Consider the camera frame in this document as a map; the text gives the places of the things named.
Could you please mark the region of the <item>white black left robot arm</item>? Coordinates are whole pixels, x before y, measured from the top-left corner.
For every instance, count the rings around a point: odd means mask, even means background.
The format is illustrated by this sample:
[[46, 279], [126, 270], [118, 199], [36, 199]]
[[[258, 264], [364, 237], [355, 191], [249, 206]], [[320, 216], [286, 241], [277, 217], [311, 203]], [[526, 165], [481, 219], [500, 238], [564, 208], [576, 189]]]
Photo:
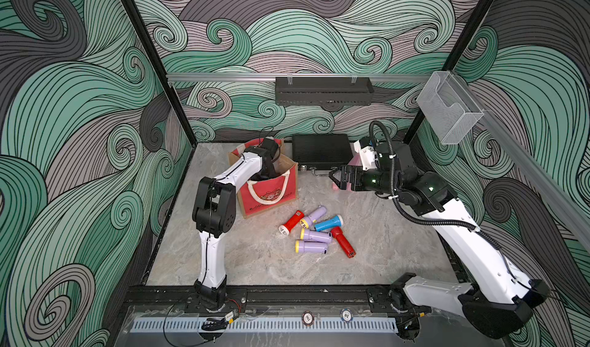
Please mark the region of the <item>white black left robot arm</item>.
[[276, 177], [273, 163], [279, 156], [280, 146], [275, 139], [260, 139], [246, 147], [222, 173], [199, 181], [192, 213], [201, 240], [201, 272], [195, 290], [209, 309], [219, 310], [225, 303], [225, 242], [236, 220], [237, 192], [257, 175]]

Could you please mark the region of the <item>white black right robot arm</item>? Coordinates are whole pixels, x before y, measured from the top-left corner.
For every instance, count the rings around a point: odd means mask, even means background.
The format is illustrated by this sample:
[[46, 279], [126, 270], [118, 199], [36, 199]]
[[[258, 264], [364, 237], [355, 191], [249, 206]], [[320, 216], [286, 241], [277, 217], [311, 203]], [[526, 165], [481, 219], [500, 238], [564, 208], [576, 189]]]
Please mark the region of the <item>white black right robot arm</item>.
[[549, 297], [547, 284], [531, 279], [471, 218], [456, 191], [434, 171], [416, 166], [410, 147], [394, 141], [387, 127], [372, 121], [369, 135], [356, 143], [361, 164], [342, 165], [328, 174], [339, 189], [373, 191], [393, 203], [406, 220], [432, 227], [468, 268], [474, 281], [449, 283], [405, 273], [390, 288], [399, 318], [398, 334], [413, 339], [421, 313], [433, 309], [460, 316], [491, 339], [516, 332]]

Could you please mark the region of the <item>blue flashlight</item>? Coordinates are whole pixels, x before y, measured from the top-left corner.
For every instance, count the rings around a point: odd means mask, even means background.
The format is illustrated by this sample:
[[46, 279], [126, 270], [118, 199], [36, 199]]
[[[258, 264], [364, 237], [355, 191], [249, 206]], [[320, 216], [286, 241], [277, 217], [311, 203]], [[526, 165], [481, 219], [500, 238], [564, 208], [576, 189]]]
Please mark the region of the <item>blue flashlight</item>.
[[325, 220], [323, 222], [320, 222], [318, 224], [314, 225], [314, 229], [318, 232], [321, 231], [330, 231], [335, 227], [342, 227], [343, 224], [343, 218], [341, 215], [336, 215], [328, 220]]

